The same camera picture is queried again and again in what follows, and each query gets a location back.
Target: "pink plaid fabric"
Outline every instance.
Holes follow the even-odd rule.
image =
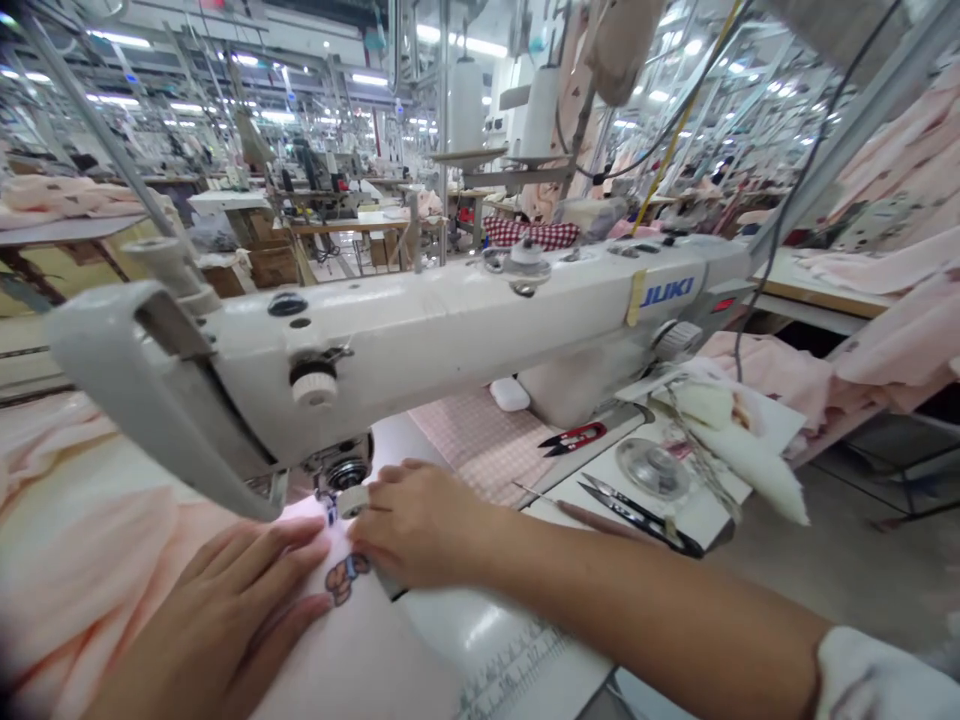
[[[503,218],[484,218],[483,229],[494,247],[512,247],[526,234],[545,251],[570,247],[580,234],[579,226],[574,223],[531,225]]]
[[[481,388],[421,405],[410,417],[443,459],[477,495],[497,505],[515,505],[556,462],[537,447],[555,435],[523,410],[506,413]]]

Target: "cartoon print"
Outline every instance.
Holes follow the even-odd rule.
[[[369,572],[370,561],[358,553],[350,553],[330,568],[324,584],[327,587],[327,591],[333,595],[334,606],[340,607],[349,600],[354,580],[360,575],[366,575]]]

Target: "industrial sewing machine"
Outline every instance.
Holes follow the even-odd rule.
[[[133,252],[160,279],[51,313],[64,372],[175,476],[244,516],[370,472],[371,425],[519,373],[551,425],[586,421],[657,359],[696,349],[752,287],[747,251],[694,235],[542,253],[221,301],[175,239]]]

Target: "sleeve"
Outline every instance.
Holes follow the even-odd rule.
[[[908,653],[848,627],[817,652],[817,720],[954,720],[960,685]]]

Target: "forearm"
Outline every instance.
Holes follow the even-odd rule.
[[[665,549],[497,510],[478,585],[519,602],[702,720],[811,717],[830,625]]]

